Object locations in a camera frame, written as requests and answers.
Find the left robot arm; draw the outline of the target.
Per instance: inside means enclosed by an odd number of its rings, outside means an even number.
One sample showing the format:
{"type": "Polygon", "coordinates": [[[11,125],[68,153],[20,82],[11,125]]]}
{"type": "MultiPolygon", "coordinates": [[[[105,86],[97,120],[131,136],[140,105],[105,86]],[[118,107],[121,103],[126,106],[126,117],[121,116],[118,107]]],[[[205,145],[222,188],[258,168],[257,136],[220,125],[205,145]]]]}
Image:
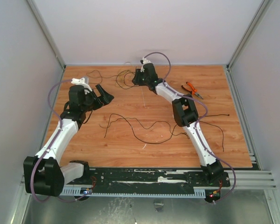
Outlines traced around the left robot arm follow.
{"type": "Polygon", "coordinates": [[[101,85],[96,89],[99,96],[86,84],[75,84],[69,89],[69,100],[59,116],[57,127],[47,143],[34,156],[24,160],[26,192],[32,195],[60,196],[64,185],[77,180],[80,184],[90,181],[91,173],[86,161],[70,161],[61,167],[61,157],[73,136],[88,121],[86,113],[108,105],[114,96],[101,85]]]}

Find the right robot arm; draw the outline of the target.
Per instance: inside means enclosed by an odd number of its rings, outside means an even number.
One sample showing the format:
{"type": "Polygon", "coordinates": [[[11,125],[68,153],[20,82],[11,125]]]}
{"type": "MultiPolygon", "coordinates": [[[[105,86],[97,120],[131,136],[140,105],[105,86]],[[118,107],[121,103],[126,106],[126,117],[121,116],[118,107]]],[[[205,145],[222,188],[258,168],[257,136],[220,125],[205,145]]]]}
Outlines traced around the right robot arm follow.
{"type": "Polygon", "coordinates": [[[195,99],[191,94],[184,95],[176,91],[165,79],[159,78],[154,65],[149,60],[143,58],[140,62],[142,66],[136,69],[133,84],[147,86],[150,91],[171,103],[176,124],[184,129],[196,149],[203,171],[203,182],[213,186],[223,175],[224,169],[203,135],[195,99]]]}

